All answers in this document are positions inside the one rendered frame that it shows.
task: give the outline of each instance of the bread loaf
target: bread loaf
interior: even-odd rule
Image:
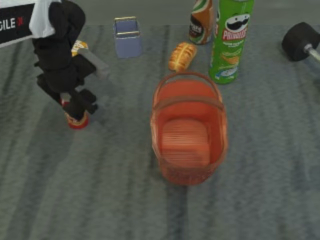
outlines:
[[[179,43],[171,54],[169,69],[176,72],[187,70],[196,54],[197,47],[195,45],[187,42]]]

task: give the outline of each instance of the mustache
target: mustache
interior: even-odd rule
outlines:
[[[249,22],[249,19],[245,19],[243,21],[237,21],[235,23],[232,24],[227,24],[228,28],[231,30],[237,30],[239,28],[241,28],[243,25],[246,25]]]

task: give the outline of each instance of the basket handle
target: basket handle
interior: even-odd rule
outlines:
[[[211,87],[212,89],[214,90],[215,94],[218,96],[218,99],[220,102],[222,102],[222,97],[221,97],[221,94],[217,88],[217,85],[209,78],[207,77],[206,75],[204,74],[201,74],[199,72],[195,72],[195,71],[181,71],[181,72],[174,72],[172,74],[169,74],[167,76],[165,76],[158,84],[158,86],[156,87],[156,90],[154,92],[154,98],[153,100],[157,99],[158,98],[158,94],[159,94],[159,91],[160,89],[162,88],[162,86],[170,79],[172,78],[175,78],[177,76],[197,76],[201,79],[204,79]]]
[[[217,99],[210,98],[207,96],[191,95],[191,96],[173,96],[166,98],[158,102],[154,107],[153,111],[164,109],[170,105],[182,103],[182,102],[201,102],[217,107],[221,112],[225,112],[225,106]]]

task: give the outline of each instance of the green can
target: green can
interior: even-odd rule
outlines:
[[[209,70],[217,84],[228,84],[237,78],[254,2],[219,1]]]

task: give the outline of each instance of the orange plastic basket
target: orange plastic basket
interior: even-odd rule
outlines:
[[[174,184],[204,182],[225,158],[226,110],[217,86],[205,75],[178,72],[162,79],[150,125],[162,175]]]

